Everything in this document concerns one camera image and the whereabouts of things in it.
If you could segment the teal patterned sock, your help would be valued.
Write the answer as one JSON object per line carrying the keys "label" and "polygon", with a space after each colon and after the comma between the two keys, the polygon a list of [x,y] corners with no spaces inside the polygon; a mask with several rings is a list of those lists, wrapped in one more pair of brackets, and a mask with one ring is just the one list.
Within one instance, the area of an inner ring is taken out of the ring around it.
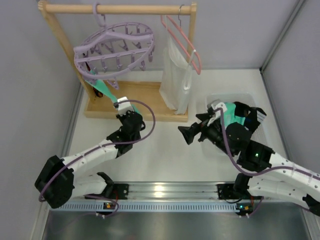
{"label": "teal patterned sock", "polygon": [[244,125],[245,117],[236,115],[236,105],[234,103],[226,102],[226,111],[223,114],[224,117],[224,127],[227,128],[230,124],[238,123]]}
{"label": "teal patterned sock", "polygon": [[[87,83],[89,83],[90,86],[94,87],[95,89],[97,89],[98,91],[100,91],[104,96],[106,96],[107,98],[109,98],[112,102],[113,108],[116,110],[116,108],[114,107],[114,103],[116,102],[117,98],[109,89],[109,87],[105,84],[105,82],[102,79],[99,78],[94,78],[94,79],[88,79],[86,80]],[[139,110],[132,105],[134,108],[134,112],[137,112],[140,114]]]}

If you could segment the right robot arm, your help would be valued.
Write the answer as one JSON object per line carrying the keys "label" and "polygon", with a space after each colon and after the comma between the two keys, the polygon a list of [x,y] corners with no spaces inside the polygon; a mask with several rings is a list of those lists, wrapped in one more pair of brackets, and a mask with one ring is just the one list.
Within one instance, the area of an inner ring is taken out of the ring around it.
{"label": "right robot arm", "polygon": [[262,123],[261,109],[220,114],[198,113],[199,123],[182,130],[191,143],[209,140],[239,170],[233,190],[238,198],[259,197],[294,203],[314,215],[320,214],[320,175],[284,158],[272,148],[252,140]]}

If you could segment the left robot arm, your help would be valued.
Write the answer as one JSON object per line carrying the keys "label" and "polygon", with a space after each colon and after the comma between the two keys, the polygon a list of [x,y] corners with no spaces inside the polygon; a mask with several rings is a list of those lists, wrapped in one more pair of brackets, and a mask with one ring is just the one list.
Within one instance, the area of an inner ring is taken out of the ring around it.
{"label": "left robot arm", "polygon": [[136,112],[120,128],[82,152],[50,157],[35,181],[39,201],[56,209],[91,195],[108,198],[116,182],[201,182],[206,172],[198,147],[186,144],[186,126],[144,122]]}

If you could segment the pink clothes hanger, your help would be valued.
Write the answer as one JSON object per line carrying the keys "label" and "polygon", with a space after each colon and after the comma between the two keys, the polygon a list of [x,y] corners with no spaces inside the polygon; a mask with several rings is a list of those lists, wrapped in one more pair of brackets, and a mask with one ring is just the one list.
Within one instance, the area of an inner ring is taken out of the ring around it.
{"label": "pink clothes hanger", "polygon": [[[195,72],[200,75],[203,69],[202,61],[200,55],[198,54],[196,48],[191,43],[187,35],[184,33],[183,29],[176,23],[176,21],[169,15],[160,16],[161,24],[164,26],[169,35],[175,40],[175,42],[180,46],[182,51],[185,53],[188,59],[191,59],[191,64]],[[169,27],[169,23],[176,29],[176,32],[181,35],[178,38],[175,32]]]}

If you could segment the purple round clip hanger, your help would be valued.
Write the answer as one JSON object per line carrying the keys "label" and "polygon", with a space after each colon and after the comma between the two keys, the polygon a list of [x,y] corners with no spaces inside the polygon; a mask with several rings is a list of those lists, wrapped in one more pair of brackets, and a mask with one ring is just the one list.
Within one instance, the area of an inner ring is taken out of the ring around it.
{"label": "purple round clip hanger", "polygon": [[97,90],[100,84],[119,88],[117,77],[135,68],[145,71],[155,50],[153,30],[141,22],[107,24],[106,15],[98,14],[99,2],[92,5],[98,31],[74,47],[74,65],[83,79]]}

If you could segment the wooden clothes rack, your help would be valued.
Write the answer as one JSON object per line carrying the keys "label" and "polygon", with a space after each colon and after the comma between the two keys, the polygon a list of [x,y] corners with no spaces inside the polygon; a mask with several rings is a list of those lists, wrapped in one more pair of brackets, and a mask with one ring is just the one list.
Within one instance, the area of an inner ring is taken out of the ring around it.
{"label": "wooden clothes rack", "polygon": [[[46,0],[37,3],[38,9],[46,20],[54,36],[58,40],[71,66],[74,66],[74,51],[66,33],[61,27],[56,14],[93,14],[94,7],[89,4],[51,4]],[[189,16],[188,35],[185,36],[188,47],[184,49],[187,56],[191,54],[195,35],[197,3],[191,5],[99,5],[97,13],[107,15],[177,15]],[[88,102],[84,114],[88,118],[114,118],[115,111],[107,102],[106,97],[97,97],[93,88],[84,81],[82,74],[76,71],[76,76],[88,94]],[[120,89],[115,91],[118,97],[128,97],[149,105],[160,122],[186,122],[188,114],[175,115],[163,101],[160,93],[160,83],[151,81],[121,81]]]}

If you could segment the white hanging cloth bag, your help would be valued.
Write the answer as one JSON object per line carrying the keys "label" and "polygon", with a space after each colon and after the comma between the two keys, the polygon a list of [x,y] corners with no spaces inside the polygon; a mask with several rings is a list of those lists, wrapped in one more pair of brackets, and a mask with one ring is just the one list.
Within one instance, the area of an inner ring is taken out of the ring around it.
{"label": "white hanging cloth bag", "polygon": [[159,93],[170,110],[176,115],[183,115],[189,104],[193,69],[170,36],[163,50],[163,62]]}

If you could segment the hanging red argyle sock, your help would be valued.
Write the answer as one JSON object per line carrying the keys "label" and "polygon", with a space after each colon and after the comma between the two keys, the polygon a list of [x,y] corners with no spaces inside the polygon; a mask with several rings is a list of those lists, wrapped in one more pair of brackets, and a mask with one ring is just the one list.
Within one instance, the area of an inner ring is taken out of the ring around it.
{"label": "hanging red argyle sock", "polygon": [[[85,65],[86,65],[87,70],[90,72],[91,68],[90,68],[90,66],[88,65],[87,62],[85,63]],[[93,89],[96,97],[98,97],[98,98],[102,98],[103,97],[103,93],[102,92],[100,92],[99,90],[95,89],[94,87],[92,89]]]}

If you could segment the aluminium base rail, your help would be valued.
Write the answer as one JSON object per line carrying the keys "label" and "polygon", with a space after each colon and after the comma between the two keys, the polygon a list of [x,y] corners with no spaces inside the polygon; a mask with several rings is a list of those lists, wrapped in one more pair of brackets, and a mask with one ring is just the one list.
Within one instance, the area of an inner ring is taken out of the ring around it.
{"label": "aluminium base rail", "polygon": [[290,202],[310,212],[318,201],[285,182],[251,178],[248,184],[213,182],[113,182],[95,175],[76,182],[36,185],[39,199],[59,211],[222,212],[250,216],[263,200]]}

